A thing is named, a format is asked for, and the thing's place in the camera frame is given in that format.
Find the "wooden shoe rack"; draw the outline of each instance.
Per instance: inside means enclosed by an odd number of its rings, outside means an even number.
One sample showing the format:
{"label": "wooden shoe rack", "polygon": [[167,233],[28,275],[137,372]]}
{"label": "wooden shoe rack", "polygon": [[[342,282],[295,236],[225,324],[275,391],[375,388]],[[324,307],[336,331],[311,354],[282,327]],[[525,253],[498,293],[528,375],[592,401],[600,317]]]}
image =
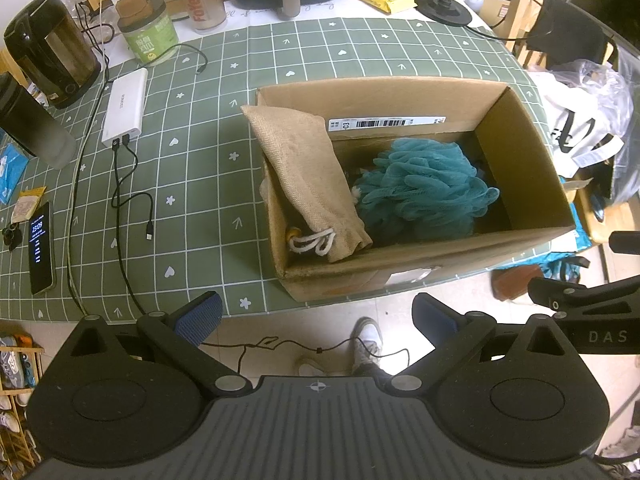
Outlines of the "wooden shoe rack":
{"label": "wooden shoe rack", "polygon": [[[2,352],[20,352],[23,354],[31,354],[30,361],[34,363],[33,376],[35,378],[36,385],[42,377],[42,362],[40,360],[40,354],[44,351],[44,348],[24,348],[24,347],[0,347]],[[21,388],[18,390],[5,389],[2,387],[2,381],[0,381],[0,395],[7,396],[11,401],[11,412],[20,425],[20,431],[14,433],[8,428],[0,427],[0,446],[4,449],[5,461],[9,467],[14,466],[18,461],[24,465],[24,471],[14,471],[14,479],[22,478],[30,470],[35,468],[40,462],[40,457],[34,447],[31,445],[31,439],[26,435],[28,431],[28,422],[25,415],[25,408],[17,403],[18,394],[31,393],[34,388]]]}

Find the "usb cable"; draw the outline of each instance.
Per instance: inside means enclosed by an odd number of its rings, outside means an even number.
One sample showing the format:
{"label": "usb cable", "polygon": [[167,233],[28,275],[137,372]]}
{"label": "usb cable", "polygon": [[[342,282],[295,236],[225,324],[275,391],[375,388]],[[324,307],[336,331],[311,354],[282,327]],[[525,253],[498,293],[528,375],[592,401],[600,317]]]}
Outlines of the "usb cable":
{"label": "usb cable", "polygon": [[152,240],[154,237],[154,223],[153,223],[154,198],[151,196],[150,193],[146,191],[140,191],[132,194],[126,200],[122,202],[120,201],[120,186],[122,186],[124,181],[127,178],[129,178],[133,174],[133,172],[136,171],[136,168],[138,167],[138,156],[129,147],[129,141],[130,141],[129,134],[126,134],[122,137],[122,145],[127,149],[129,153],[131,153],[131,155],[133,155],[134,163],[133,163],[133,168],[129,171],[129,173],[127,173],[122,178],[118,176],[118,150],[120,149],[120,139],[113,139],[113,142],[111,143],[111,149],[113,150],[113,174],[116,179],[116,189],[113,191],[113,195],[111,197],[111,207],[113,207],[116,210],[116,247],[118,250],[118,262],[120,264],[120,272],[122,274],[125,284],[127,285],[127,291],[129,292],[131,299],[135,303],[140,313],[144,315],[146,314],[146,312],[142,309],[142,306],[140,305],[138,298],[136,298],[136,295],[133,293],[131,284],[129,283],[129,279],[127,278],[127,273],[124,268],[124,263],[122,261],[122,250],[120,249],[120,208],[124,206],[126,203],[133,200],[135,197],[142,196],[142,195],[147,196],[149,198],[150,207],[149,207],[149,221],[146,223],[146,239]]}

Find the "flap of cardboard box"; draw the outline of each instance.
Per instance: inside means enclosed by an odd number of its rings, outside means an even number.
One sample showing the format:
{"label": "flap of cardboard box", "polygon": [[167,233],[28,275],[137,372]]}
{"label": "flap of cardboard box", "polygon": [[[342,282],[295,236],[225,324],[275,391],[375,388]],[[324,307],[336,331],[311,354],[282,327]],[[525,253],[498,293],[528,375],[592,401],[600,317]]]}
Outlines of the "flap of cardboard box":
{"label": "flap of cardboard box", "polygon": [[324,79],[266,86],[259,105],[293,108],[329,121],[351,118],[444,118],[414,126],[329,131],[331,140],[378,136],[411,137],[415,132],[468,132],[502,95],[507,83],[453,77],[366,77]]}

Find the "smartphone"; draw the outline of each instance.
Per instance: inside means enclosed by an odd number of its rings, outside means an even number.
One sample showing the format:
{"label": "smartphone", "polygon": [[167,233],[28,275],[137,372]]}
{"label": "smartphone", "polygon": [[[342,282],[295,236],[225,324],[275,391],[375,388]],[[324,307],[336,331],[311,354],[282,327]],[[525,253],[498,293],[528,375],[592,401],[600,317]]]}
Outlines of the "smartphone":
{"label": "smartphone", "polygon": [[29,279],[33,296],[56,284],[51,215],[50,203],[45,202],[29,220]]}

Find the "table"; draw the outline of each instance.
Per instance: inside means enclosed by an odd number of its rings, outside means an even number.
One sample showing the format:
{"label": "table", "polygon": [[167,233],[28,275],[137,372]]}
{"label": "table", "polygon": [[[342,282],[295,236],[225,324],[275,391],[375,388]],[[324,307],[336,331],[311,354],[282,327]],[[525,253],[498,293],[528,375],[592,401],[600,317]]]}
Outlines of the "table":
{"label": "table", "polygon": [[[209,63],[183,48],[150,69],[143,133],[131,143],[140,166],[123,193],[148,190],[155,198],[154,240],[145,239],[148,201],[137,198],[121,212],[122,252],[129,279],[143,308],[172,312],[205,290],[217,291],[226,314],[260,314],[315,306],[300,304],[274,275],[267,242],[264,205],[258,192],[261,151],[239,110],[254,102],[260,86],[332,77],[436,75],[508,82],[531,113],[550,147],[538,92],[501,43],[463,28],[423,20],[325,18],[271,23],[191,40]],[[113,75],[137,68],[128,60]],[[53,116],[81,137],[97,95],[87,94]],[[85,309],[119,322],[136,316],[116,259],[113,152],[99,141],[108,94],[102,99],[87,143],[73,218],[74,275]],[[121,172],[131,157],[121,150]],[[54,207],[54,252],[58,284],[32,298],[26,243],[0,252],[0,317],[25,320],[77,320],[82,315],[66,288],[63,234],[73,165],[61,171],[30,160],[9,206],[0,208],[6,224],[18,190],[47,186]],[[548,251],[548,244],[532,254]],[[412,284],[429,283],[429,277]],[[376,294],[335,298],[352,301],[407,290],[390,286]]]}

